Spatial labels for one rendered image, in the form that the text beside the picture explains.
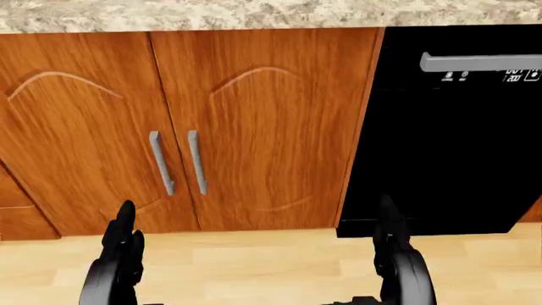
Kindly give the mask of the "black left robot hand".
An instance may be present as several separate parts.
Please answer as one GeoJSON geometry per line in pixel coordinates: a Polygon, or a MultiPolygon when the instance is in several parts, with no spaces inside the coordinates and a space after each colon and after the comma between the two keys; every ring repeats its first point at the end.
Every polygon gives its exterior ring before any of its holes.
{"type": "Polygon", "coordinates": [[[127,200],[102,237],[102,252],[86,275],[79,305],[138,305],[145,238],[135,229],[136,207],[127,200]]]}

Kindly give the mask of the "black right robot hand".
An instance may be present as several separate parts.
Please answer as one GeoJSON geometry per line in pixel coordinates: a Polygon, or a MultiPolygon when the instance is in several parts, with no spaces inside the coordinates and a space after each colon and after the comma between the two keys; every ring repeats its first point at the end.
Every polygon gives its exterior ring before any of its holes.
{"type": "Polygon", "coordinates": [[[373,246],[382,305],[437,305],[427,264],[411,245],[406,219],[390,195],[380,196],[373,246]]]}

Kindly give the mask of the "wooden cabinet drawer front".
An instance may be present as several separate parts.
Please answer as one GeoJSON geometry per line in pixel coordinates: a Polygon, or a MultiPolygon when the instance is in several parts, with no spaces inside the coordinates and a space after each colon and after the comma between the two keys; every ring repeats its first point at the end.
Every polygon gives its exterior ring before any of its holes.
{"type": "Polygon", "coordinates": [[[58,232],[0,161],[0,241],[57,238],[58,232]]]}

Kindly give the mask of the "black dishwasher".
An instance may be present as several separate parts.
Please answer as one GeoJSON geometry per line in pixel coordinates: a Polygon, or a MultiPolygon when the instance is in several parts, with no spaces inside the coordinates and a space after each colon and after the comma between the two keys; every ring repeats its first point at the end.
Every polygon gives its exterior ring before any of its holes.
{"type": "Polygon", "coordinates": [[[542,54],[542,25],[388,27],[336,234],[390,195],[414,236],[507,233],[542,195],[542,69],[426,73],[434,57],[542,54]]]}

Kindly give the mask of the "wooden cabinet door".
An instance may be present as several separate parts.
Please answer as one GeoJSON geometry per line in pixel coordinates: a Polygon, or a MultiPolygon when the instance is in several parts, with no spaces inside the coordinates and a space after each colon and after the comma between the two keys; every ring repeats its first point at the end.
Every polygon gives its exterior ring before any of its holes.
{"type": "Polygon", "coordinates": [[[145,32],[0,35],[0,160],[62,236],[103,233],[127,200],[146,233],[199,228],[145,32]]]}
{"type": "Polygon", "coordinates": [[[332,228],[379,28],[152,32],[202,230],[332,228]],[[201,195],[187,133],[198,132],[201,195]]]}

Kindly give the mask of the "wooden cabinet side panel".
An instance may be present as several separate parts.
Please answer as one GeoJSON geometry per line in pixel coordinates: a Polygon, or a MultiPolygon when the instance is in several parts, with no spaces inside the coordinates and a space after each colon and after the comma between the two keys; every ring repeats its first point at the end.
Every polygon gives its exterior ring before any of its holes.
{"type": "Polygon", "coordinates": [[[518,223],[541,223],[542,222],[542,195],[535,201],[532,207],[518,220],[518,223]]]}

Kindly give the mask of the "granite countertop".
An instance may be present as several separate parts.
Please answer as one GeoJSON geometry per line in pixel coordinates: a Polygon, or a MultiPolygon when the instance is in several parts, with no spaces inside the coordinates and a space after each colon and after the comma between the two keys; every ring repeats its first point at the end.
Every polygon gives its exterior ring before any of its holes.
{"type": "Polygon", "coordinates": [[[542,0],[0,0],[0,35],[542,25],[542,0]]]}

